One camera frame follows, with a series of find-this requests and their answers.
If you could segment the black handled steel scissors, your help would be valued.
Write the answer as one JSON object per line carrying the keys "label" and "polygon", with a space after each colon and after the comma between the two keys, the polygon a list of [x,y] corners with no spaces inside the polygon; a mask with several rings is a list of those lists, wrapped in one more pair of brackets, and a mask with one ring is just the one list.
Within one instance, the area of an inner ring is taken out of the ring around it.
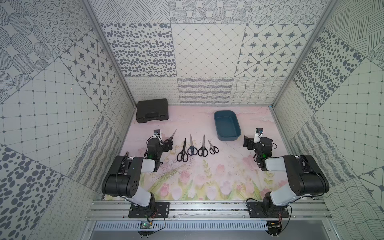
{"label": "black handled steel scissors", "polygon": [[207,157],[208,156],[208,150],[206,148],[206,136],[205,135],[203,136],[202,146],[198,150],[198,155],[200,157]]}

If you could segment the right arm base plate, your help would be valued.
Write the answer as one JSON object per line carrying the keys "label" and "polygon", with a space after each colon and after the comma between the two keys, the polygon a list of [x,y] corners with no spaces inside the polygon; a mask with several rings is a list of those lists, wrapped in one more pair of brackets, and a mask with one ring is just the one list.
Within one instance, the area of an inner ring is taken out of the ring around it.
{"label": "right arm base plate", "polygon": [[290,213],[287,207],[274,206],[265,207],[258,201],[246,201],[246,207],[250,218],[289,218]]}

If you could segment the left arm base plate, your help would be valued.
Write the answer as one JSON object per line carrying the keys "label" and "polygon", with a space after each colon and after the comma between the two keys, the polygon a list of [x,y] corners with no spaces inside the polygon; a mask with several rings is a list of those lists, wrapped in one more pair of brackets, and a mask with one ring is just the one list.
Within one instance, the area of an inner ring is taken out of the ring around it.
{"label": "left arm base plate", "polygon": [[147,219],[147,218],[168,218],[170,210],[170,202],[154,202],[148,207],[131,205],[130,219]]}

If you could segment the teal plastic storage box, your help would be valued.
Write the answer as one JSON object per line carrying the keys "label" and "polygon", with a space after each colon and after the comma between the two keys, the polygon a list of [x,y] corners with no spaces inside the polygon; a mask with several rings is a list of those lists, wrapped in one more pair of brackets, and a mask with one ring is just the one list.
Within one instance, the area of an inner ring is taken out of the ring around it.
{"label": "teal plastic storage box", "polygon": [[216,111],[214,113],[214,120],[220,141],[235,141],[242,134],[235,112],[230,110]]}

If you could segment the small black handled scissors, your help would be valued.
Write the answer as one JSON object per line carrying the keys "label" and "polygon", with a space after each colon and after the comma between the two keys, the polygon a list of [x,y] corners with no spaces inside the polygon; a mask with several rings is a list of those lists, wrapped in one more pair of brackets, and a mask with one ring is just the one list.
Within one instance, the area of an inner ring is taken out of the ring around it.
{"label": "small black handled scissors", "polygon": [[215,155],[215,154],[219,153],[219,149],[218,149],[218,147],[214,146],[214,145],[211,143],[210,140],[208,140],[208,142],[209,142],[209,144],[210,144],[210,149],[209,149],[210,153],[211,153],[212,155]]}

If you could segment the all black scissors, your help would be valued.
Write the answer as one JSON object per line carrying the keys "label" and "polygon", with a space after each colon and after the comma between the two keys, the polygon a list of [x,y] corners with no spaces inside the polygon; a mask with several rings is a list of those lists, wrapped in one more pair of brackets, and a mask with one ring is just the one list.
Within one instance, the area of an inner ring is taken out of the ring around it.
{"label": "all black scissors", "polygon": [[177,155],[177,161],[178,162],[186,163],[189,159],[189,155],[188,155],[187,150],[186,150],[186,143],[187,143],[187,140],[185,139],[184,144],[183,144],[183,148]]}

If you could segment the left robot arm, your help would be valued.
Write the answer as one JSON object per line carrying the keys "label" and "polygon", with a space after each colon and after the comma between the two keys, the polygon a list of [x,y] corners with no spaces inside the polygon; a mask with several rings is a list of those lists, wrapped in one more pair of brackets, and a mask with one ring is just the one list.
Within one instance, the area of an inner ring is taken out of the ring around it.
{"label": "left robot arm", "polygon": [[112,197],[122,197],[143,211],[155,209],[155,197],[140,187],[142,173],[158,171],[161,156],[173,149],[173,138],[161,141],[151,138],[147,143],[144,157],[116,156],[102,183],[102,193]]}

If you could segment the blue handled scissors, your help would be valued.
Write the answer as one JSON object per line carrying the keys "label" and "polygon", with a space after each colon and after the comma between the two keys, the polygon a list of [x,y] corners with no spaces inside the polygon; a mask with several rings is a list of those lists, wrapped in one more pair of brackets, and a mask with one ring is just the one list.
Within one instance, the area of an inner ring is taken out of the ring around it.
{"label": "blue handled scissors", "polygon": [[192,135],[190,134],[190,147],[187,151],[189,156],[195,156],[198,154],[198,149],[194,146]]}

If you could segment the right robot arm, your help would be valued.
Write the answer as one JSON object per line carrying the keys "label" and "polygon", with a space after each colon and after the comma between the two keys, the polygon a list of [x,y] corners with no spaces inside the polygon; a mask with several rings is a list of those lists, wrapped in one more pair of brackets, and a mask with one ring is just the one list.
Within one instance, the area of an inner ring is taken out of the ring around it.
{"label": "right robot arm", "polygon": [[311,155],[285,155],[273,157],[273,140],[261,137],[259,142],[244,137],[243,146],[255,152],[254,161],[264,172],[284,172],[288,183],[278,190],[266,193],[264,211],[285,207],[302,197],[319,197],[329,191],[324,173]]}

